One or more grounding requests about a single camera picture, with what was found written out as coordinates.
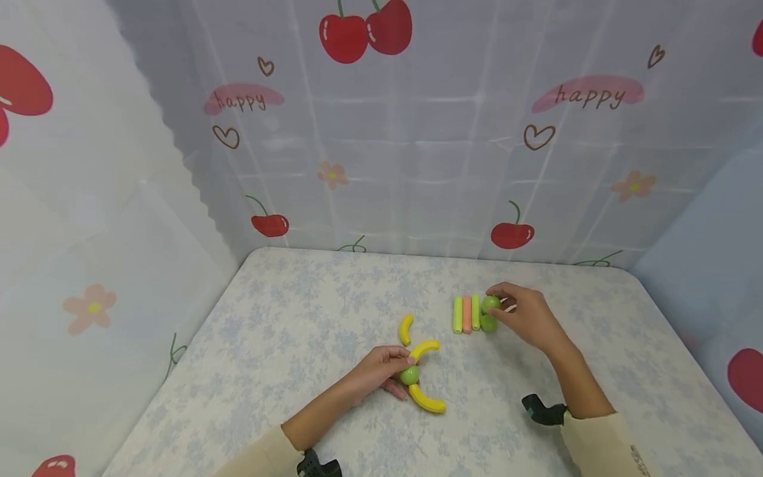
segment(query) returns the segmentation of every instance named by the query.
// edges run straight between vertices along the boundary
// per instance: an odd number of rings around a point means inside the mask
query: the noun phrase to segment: finger
[[[386,377],[393,376],[400,371],[405,371],[414,364],[416,364],[416,359],[412,356],[390,359],[389,363],[384,363],[385,375]]]
[[[410,351],[406,350],[402,346],[377,346],[377,349],[381,353],[381,356],[384,358],[385,362],[394,358],[407,358],[410,354]]]
[[[513,296],[510,296],[501,302],[501,310],[506,311],[506,308],[509,308],[512,306],[514,307],[514,309],[516,309],[516,304],[517,304],[517,299]]]
[[[497,296],[499,298],[521,298],[521,296],[528,291],[529,289],[524,288],[523,286],[515,285],[509,282],[501,282],[488,288],[485,293],[488,295]]]
[[[516,327],[517,320],[520,319],[514,313],[499,310],[498,308],[489,308],[488,313],[490,314],[490,316],[494,317],[495,319],[505,324],[512,330]]]
[[[384,389],[386,392],[390,393],[397,399],[400,399],[401,401],[405,401],[408,399],[408,393],[405,392],[405,390],[400,386],[398,383],[392,381],[391,379],[388,379],[384,381],[381,384],[381,388]]]

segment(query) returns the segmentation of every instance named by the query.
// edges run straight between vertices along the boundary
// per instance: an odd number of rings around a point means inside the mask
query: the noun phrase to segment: beige sleeve
[[[567,411],[562,438],[583,477],[660,477],[641,454],[620,414],[575,419]]]
[[[214,477],[296,477],[304,453],[291,445],[281,426],[249,445]]]

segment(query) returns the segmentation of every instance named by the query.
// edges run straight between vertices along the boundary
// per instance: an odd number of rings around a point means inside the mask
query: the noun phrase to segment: floral tablecloth
[[[317,447],[347,477],[577,475],[559,430],[520,400],[562,400],[508,329],[452,332],[456,295],[510,280],[544,292],[642,451],[666,476],[763,475],[763,456],[641,284],[618,269],[264,248],[253,252],[105,477],[208,477],[374,345],[439,340],[422,359],[429,414],[376,392]]]

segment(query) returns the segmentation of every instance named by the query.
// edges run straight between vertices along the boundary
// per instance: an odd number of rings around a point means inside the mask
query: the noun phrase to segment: yellow banana
[[[418,363],[421,355],[423,355],[427,351],[432,351],[432,350],[439,350],[439,341],[437,340],[422,341],[411,350],[410,355],[413,356],[416,359],[416,363]]]
[[[410,344],[410,334],[408,334],[408,328],[410,328],[410,324],[413,322],[414,316],[412,314],[405,315],[403,321],[400,322],[400,329],[398,330],[398,333],[400,334],[400,342],[403,343],[403,346],[408,346]]]
[[[445,412],[445,402],[428,397],[421,391],[418,384],[408,386],[408,391],[410,391],[410,396],[414,399],[416,404],[424,408],[426,411],[435,414],[442,414]]]

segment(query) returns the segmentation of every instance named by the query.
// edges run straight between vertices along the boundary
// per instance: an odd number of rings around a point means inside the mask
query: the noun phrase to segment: green toy ball
[[[482,314],[488,314],[490,308],[500,308],[501,300],[496,296],[486,296],[482,299]]]
[[[479,323],[485,333],[493,333],[498,329],[498,320],[489,314],[482,315],[482,318],[479,319]]]
[[[405,371],[401,372],[400,373],[400,380],[406,386],[410,386],[412,384],[416,384],[417,382],[419,382],[419,367],[418,366],[411,366],[410,368],[408,368]]]

